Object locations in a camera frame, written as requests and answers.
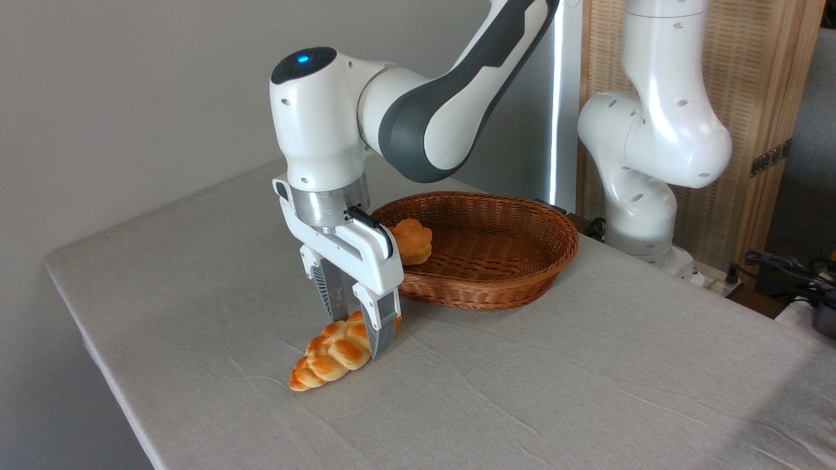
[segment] black cable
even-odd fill
[[[760,265],[769,268],[775,268],[778,271],[795,279],[804,281],[805,283],[822,284],[833,287],[833,284],[828,279],[825,279],[818,274],[810,273],[796,258],[789,256],[776,256],[771,253],[760,252],[757,250],[749,250],[743,255],[746,265]]]
[[[736,264],[736,263],[733,264],[732,266],[734,268],[736,268],[739,272],[744,273],[746,276],[749,276],[750,278],[753,278],[753,279],[755,279],[759,282],[762,282],[762,283],[766,284],[767,286],[772,287],[774,289],[780,289],[780,290],[783,290],[785,292],[789,292],[791,294],[796,294],[799,297],[804,297],[806,299],[816,300],[817,302],[820,302],[820,301],[824,300],[823,295],[813,294],[813,291],[795,289],[795,288],[791,288],[791,287],[788,287],[788,286],[785,286],[785,285],[782,285],[782,284],[774,283],[773,281],[770,281],[769,279],[766,279],[763,276],[758,276],[755,273],[751,273],[749,271],[746,271],[746,269],[744,269],[743,267],[741,267],[739,264]]]
[[[604,233],[606,232],[606,224],[607,220],[603,217],[596,217],[592,219],[592,222],[589,224],[589,228],[586,229],[584,235],[587,237],[598,237],[603,238]]]

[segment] wall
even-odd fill
[[[488,7],[0,0],[0,468],[150,466],[48,279],[47,253],[279,158],[267,85],[284,55],[331,44],[434,76]],[[528,189],[548,139],[516,124],[548,119],[551,83],[550,65],[527,66],[507,94],[525,105],[506,99],[492,120],[507,138],[468,165],[527,169],[514,181]],[[524,155],[496,158],[519,141]]]
[[[836,250],[834,84],[836,30],[820,29],[767,242],[803,263]]]

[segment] table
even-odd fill
[[[836,351],[582,238],[526,307],[404,300],[392,348],[304,393],[327,316],[270,180],[283,162],[52,253],[157,468],[834,468]],[[371,158],[373,205],[418,185]]]

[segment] wicker basket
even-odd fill
[[[432,229],[426,263],[404,266],[400,294],[470,310],[532,303],[578,252],[578,231],[541,202],[470,192],[429,192],[373,214],[387,227],[413,217]]]

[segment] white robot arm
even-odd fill
[[[325,47],[290,54],[273,71],[273,123],[288,162],[273,186],[285,221],[332,320],[348,316],[342,273],[356,281],[373,355],[391,342],[403,270],[389,231],[364,212],[366,156],[376,151],[419,182],[458,170],[557,5],[492,0],[473,40],[437,79]]]
[[[666,183],[707,186],[732,154],[702,80],[708,3],[627,0],[621,63],[638,93],[593,96],[578,124],[604,183],[606,243],[689,280],[693,259],[672,244]]]

